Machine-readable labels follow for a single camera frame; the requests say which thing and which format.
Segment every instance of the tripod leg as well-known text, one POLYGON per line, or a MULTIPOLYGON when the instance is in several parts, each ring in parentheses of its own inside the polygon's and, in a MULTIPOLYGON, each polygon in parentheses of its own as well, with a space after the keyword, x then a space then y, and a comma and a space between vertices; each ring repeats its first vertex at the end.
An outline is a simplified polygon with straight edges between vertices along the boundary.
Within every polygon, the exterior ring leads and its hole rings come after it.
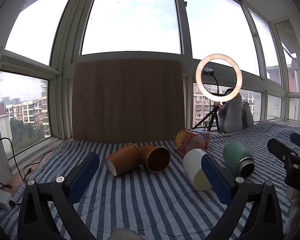
POLYGON ((200 122, 198 122, 192 129, 197 128, 200 124, 203 123, 203 121, 205 121, 210 115, 212 114, 212 112, 208 113, 204 118, 201 119, 200 122))
POLYGON ((217 125, 217 131, 220 132, 218 114, 216 114, 216 125, 217 125))
POLYGON ((209 126, 208 126, 207 131, 210 131, 210 130, 211 130, 211 127, 212 127, 212 124, 213 124, 213 120, 215 119, 215 117, 216 117, 216 113, 212 113, 211 119, 210 119, 210 121, 209 121, 209 126))

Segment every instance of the bottle mouth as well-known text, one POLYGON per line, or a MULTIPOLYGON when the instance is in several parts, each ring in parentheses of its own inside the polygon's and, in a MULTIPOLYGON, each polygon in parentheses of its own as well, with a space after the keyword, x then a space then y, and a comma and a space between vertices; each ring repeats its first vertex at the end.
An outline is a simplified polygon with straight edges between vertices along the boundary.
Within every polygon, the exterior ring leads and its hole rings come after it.
POLYGON ((236 165, 237 173, 244 179, 249 177, 253 173, 254 168, 254 161, 250 156, 244 157, 236 165))

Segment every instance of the window pane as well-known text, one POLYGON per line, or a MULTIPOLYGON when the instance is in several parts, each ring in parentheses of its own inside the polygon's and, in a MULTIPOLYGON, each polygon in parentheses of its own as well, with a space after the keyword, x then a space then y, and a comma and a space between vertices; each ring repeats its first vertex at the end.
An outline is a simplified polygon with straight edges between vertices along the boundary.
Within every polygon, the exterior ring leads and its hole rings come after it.
POLYGON ((300 98, 290 98, 289 119, 300 122, 300 98))
POLYGON ((300 47, 290 21, 275 25, 288 68, 289 91, 300 93, 300 47))
MULTIPOLYGON (((192 56, 203 59, 221 53, 241 70, 259 74, 256 49, 241 6, 233 0, 185 0, 191 35, 192 56)), ((223 60, 213 60, 228 65, 223 60)))
MULTIPOLYGON (((202 95, 202 93, 197 92, 197 84, 193 84, 193 91, 194 91, 194 106, 193 106, 193 124, 192 127, 194 127, 200 120, 198 120, 197 116, 198 114, 202 113, 202 118, 204 118, 213 108, 213 101, 208 99, 205 96, 200 96, 204 100, 202 102, 198 102, 197 98, 199 95, 202 95)), ((204 87, 211 93, 216 93, 217 92, 217 86, 216 85, 207 85, 204 84, 204 87)), ((219 86, 219 93, 224 94, 226 90, 229 87, 223 87, 219 86)), ((250 110, 253 115, 253 120, 255 122, 260 121, 261 117, 261 93, 254 92, 254 91, 249 91, 249 90, 240 90, 240 95, 242 98, 242 102, 247 102, 250 105, 250 110)))
POLYGON ((95 0, 82 54, 108 51, 180 54, 175 0, 95 0))
POLYGON ((281 98, 268 95, 267 120, 281 118, 281 98))
MULTIPOLYGON (((51 136, 48 109, 42 104, 47 96, 41 97, 47 86, 47 80, 0 72, 1 137, 12 140, 15 154, 51 136)), ((12 157, 9 141, 4 140, 3 145, 7 157, 12 157)))
POLYGON ((18 15, 5 49, 49 65, 51 48, 68 0, 37 0, 18 15))
POLYGON ((256 25, 261 41, 263 55, 265 56, 267 78, 281 85, 281 75, 278 64, 277 52, 275 51, 274 41, 269 25, 257 14, 249 9, 253 21, 256 25))

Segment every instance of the stuffed animal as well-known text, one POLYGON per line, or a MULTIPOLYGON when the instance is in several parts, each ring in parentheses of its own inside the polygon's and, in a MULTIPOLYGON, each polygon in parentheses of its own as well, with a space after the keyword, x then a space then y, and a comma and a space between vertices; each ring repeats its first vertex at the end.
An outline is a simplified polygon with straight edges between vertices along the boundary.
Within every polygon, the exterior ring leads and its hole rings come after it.
POLYGON ((250 111, 249 103, 242 102, 242 129, 251 127, 254 125, 253 116, 250 111))
MULTIPOLYGON (((225 95, 230 94, 232 90, 228 89, 225 95)), ((242 130, 241 102, 241 95, 238 93, 233 99, 223 103, 218 111, 220 132, 230 133, 242 130)))

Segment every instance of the striped quilt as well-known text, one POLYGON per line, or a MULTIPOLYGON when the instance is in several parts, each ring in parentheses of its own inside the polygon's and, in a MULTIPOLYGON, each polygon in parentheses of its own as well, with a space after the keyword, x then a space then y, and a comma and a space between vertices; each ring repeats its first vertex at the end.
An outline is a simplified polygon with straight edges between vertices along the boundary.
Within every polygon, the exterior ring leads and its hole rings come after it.
MULTIPOLYGON (((292 132, 300 128, 260 122, 240 132, 214 135, 207 152, 212 153, 222 166, 223 147, 232 140, 242 142, 254 155, 255 171, 250 182, 273 181, 281 205, 283 222, 287 220, 289 202, 285 198, 285 170, 283 164, 266 148, 270 138, 277 138, 300 155, 300 148, 290 142, 292 132)), ((191 185, 182 167, 182 157, 171 141, 150 142, 151 145, 167 147, 171 162, 161 173, 150 173, 140 166, 121 176, 113 177, 104 165, 105 158, 124 144, 91 143, 85 141, 65 142, 30 177, 38 183, 53 181, 78 165, 88 152, 100 157, 100 168, 90 182, 81 201, 74 205, 78 215, 96 237, 106 240, 115 228, 130 228, 148 240, 205 239, 218 222, 226 206, 218 201, 212 190, 198 192, 191 185)), ((25 185, 14 195, 16 202, 22 199, 25 185)), ((53 203, 49 203, 61 235, 70 239, 53 203)), ((246 209, 231 239, 239 236, 249 211, 246 209)), ((0 211, 0 225, 11 239, 17 239, 19 206, 11 212, 0 211)))

